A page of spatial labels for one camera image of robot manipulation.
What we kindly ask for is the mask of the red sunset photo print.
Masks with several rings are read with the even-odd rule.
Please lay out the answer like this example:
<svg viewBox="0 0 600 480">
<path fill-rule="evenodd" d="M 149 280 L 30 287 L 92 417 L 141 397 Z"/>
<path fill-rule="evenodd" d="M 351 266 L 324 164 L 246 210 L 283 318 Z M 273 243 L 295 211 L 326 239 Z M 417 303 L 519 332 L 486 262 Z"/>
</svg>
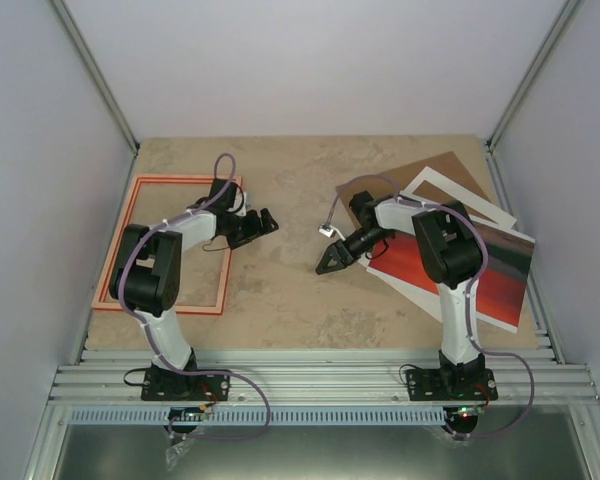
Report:
<svg viewBox="0 0 600 480">
<path fill-rule="evenodd" d="M 477 288 L 477 318 L 515 333 L 535 240 L 479 217 L 471 220 L 489 254 Z M 398 232 L 377 245 L 370 260 L 362 258 L 359 263 L 437 321 L 442 320 L 438 290 L 424 270 L 415 236 Z"/>
</svg>

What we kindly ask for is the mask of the white photo mat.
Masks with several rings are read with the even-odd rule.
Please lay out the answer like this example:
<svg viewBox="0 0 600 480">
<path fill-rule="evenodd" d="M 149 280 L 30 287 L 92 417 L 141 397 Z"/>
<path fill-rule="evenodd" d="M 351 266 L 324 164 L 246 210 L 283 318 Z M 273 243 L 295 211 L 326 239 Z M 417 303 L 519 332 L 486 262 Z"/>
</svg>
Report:
<svg viewBox="0 0 600 480">
<path fill-rule="evenodd" d="M 438 188 L 442 192 L 450 195 L 453 199 L 459 200 L 465 206 L 484 215 L 501 227 L 511 229 L 517 222 L 515 217 L 506 213 L 495 204 L 483 199 L 431 167 L 425 167 L 421 170 L 402 192 L 407 195 L 412 195 L 423 183 L 428 183 Z"/>
</svg>

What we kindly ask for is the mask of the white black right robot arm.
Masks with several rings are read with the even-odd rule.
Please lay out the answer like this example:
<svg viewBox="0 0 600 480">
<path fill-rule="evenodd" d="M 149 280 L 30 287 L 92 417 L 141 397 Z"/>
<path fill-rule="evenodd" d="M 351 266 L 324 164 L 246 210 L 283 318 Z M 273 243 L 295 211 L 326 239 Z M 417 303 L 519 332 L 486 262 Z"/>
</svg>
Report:
<svg viewBox="0 0 600 480">
<path fill-rule="evenodd" d="M 414 235 L 424 272 L 438 290 L 443 340 L 440 366 L 413 368 L 406 379 L 419 388 L 440 388 L 451 399 L 465 397 L 479 382 L 486 384 L 485 357 L 473 329 L 477 284 L 488 252 L 465 206 L 458 200 L 436 204 L 403 194 L 375 199 L 363 191 L 349 207 L 360 227 L 325 249 L 315 273 L 344 270 L 397 232 Z"/>
</svg>

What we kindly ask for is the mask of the red wooden picture frame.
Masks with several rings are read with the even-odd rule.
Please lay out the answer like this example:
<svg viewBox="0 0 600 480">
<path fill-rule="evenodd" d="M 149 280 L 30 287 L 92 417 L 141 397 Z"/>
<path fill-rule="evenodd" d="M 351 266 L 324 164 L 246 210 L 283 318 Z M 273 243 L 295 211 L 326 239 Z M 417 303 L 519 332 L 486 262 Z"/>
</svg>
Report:
<svg viewBox="0 0 600 480">
<path fill-rule="evenodd" d="M 109 294 L 109 281 L 124 228 L 129 223 L 151 225 L 180 213 L 206 195 L 211 175 L 136 174 L 125 195 L 106 260 L 95 288 L 95 310 L 119 312 Z M 220 315 L 228 288 L 232 253 L 228 249 L 205 252 L 193 247 L 183 254 L 181 285 L 176 311 L 185 315 Z"/>
</svg>

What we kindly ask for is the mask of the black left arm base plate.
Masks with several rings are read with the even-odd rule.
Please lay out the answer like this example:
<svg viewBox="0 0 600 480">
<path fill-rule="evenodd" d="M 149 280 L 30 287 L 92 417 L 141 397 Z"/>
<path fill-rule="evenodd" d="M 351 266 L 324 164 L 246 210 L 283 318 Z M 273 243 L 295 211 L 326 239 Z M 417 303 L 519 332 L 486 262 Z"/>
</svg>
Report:
<svg viewBox="0 0 600 480">
<path fill-rule="evenodd" d="M 230 390 L 228 375 L 183 376 L 150 368 L 144 377 L 140 398 L 143 401 L 226 401 Z"/>
</svg>

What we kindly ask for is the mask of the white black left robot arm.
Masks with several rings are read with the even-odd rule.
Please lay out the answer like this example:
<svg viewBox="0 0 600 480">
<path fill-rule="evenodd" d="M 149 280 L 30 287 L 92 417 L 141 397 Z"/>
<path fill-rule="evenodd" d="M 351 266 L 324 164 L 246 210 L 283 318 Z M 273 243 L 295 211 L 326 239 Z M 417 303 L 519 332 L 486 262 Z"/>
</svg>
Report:
<svg viewBox="0 0 600 480">
<path fill-rule="evenodd" d="M 184 253 L 218 237 L 236 250 L 278 229 L 268 209 L 250 209 L 242 188 L 221 179 L 175 217 L 124 228 L 109 294 L 138 322 L 153 353 L 152 366 L 167 372 L 164 386 L 175 398 L 190 398 L 199 386 L 195 353 L 175 311 Z"/>
</svg>

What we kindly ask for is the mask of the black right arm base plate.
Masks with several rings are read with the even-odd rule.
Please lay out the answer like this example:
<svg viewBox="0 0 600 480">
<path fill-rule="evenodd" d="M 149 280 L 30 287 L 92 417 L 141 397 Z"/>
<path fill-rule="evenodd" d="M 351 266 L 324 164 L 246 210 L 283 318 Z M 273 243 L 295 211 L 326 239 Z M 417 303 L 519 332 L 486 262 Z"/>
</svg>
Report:
<svg viewBox="0 0 600 480">
<path fill-rule="evenodd" d="M 486 369 L 452 380 L 440 369 L 407 369 L 402 373 L 411 401 L 492 401 L 499 398 L 495 376 Z"/>
</svg>

